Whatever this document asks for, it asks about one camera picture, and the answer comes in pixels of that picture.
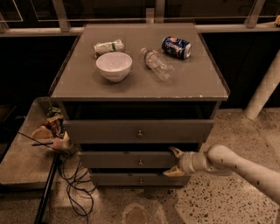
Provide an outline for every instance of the plastic bottle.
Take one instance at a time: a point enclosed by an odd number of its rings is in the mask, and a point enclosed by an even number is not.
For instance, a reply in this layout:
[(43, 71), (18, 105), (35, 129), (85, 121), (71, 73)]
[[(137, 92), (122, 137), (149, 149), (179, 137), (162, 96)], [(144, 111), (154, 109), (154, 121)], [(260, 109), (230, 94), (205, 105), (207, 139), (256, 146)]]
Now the plastic bottle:
[(160, 54), (151, 49), (143, 48), (141, 50), (143, 61), (162, 81), (168, 81), (175, 72), (172, 65), (168, 64)]

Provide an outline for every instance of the drawer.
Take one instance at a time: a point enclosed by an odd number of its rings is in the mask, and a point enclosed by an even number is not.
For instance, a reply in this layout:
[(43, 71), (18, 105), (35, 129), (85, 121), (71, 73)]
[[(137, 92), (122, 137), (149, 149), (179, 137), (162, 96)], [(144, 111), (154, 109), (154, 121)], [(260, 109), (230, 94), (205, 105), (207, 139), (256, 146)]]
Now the drawer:
[(191, 176), (168, 178), (156, 173), (92, 173), (95, 186), (185, 186)]
[(102, 143), (203, 143), (213, 120), (65, 120), (76, 144)]
[(80, 161), (86, 168), (166, 168), (176, 164), (173, 153), (161, 151), (80, 151)]

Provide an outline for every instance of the cabinet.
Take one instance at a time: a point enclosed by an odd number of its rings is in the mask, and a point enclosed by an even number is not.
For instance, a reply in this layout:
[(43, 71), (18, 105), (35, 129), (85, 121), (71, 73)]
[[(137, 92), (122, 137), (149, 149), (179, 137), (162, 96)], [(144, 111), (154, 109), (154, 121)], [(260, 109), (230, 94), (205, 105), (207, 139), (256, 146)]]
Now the cabinet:
[[(190, 41), (192, 55), (185, 60), (165, 55), (176, 73), (162, 82), (140, 51), (161, 52), (167, 36)], [(92, 48), (115, 39), (133, 59), (129, 75), (118, 83), (99, 73)], [(94, 185), (183, 186), (189, 177), (162, 175), (177, 163), (168, 148), (198, 151), (228, 93), (193, 24), (87, 24), (51, 98), (72, 142), (81, 147), (80, 160)]]

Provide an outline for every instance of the soda can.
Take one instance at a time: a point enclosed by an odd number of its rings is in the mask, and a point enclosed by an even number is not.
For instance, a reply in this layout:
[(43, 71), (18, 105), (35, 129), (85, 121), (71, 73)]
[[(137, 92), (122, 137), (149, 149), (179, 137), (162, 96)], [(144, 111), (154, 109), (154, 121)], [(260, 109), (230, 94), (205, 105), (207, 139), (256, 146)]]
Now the soda can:
[(113, 42), (98, 43), (94, 45), (95, 57), (98, 58), (105, 53), (119, 52), (122, 53), (124, 44), (120, 39)]
[(166, 37), (161, 47), (165, 53), (184, 60), (190, 57), (192, 45), (190, 42), (181, 38)]

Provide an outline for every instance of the bowl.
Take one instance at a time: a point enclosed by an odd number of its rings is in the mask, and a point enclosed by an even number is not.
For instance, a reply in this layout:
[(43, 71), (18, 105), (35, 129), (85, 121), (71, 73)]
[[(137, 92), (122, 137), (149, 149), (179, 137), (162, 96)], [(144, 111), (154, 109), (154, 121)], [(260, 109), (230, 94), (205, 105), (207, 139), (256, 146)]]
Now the bowl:
[(129, 74), (132, 58), (124, 52), (108, 52), (97, 59), (96, 65), (104, 78), (118, 82)]

